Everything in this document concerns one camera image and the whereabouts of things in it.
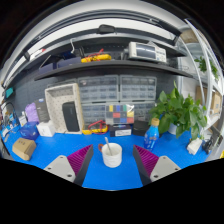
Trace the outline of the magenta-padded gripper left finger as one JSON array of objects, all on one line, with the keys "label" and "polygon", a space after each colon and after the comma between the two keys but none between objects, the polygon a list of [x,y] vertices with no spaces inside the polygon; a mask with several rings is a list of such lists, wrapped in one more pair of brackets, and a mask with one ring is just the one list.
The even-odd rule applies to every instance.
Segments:
[{"label": "magenta-padded gripper left finger", "polygon": [[69,156],[59,155],[44,170],[81,186],[92,156],[93,145],[88,145]]}]

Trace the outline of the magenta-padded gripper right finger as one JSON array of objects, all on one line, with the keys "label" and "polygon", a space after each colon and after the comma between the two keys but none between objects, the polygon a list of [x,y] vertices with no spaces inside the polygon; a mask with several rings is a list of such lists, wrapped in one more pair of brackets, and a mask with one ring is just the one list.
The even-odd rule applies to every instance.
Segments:
[{"label": "magenta-padded gripper right finger", "polygon": [[137,145],[133,146],[133,156],[143,185],[148,185],[180,170],[180,167],[167,156],[158,157]]}]

